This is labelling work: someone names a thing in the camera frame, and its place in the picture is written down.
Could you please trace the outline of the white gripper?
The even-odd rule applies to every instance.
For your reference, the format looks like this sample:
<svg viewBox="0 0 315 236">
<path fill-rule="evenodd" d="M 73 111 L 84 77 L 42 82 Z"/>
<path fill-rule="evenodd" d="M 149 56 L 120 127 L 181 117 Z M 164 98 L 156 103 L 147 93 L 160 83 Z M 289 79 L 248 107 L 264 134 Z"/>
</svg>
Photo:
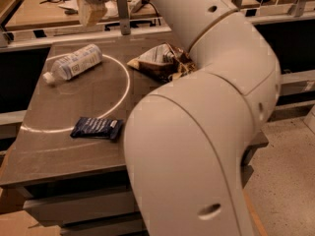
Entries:
<svg viewBox="0 0 315 236">
<path fill-rule="evenodd" d="M 84 27 L 96 25 L 107 12 L 105 4 L 100 2 L 108 1 L 109 0 L 77 0 L 80 24 Z"/>
</svg>

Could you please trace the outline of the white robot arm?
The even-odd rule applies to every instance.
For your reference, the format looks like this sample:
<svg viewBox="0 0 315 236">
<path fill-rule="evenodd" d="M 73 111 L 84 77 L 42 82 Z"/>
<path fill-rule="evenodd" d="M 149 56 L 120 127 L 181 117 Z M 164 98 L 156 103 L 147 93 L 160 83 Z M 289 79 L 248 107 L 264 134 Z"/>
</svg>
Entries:
<svg viewBox="0 0 315 236">
<path fill-rule="evenodd" d="M 150 236 L 254 236 L 243 153 L 281 90 L 278 58 L 228 0 L 151 0 L 197 69 L 146 95 L 124 130 Z"/>
</svg>

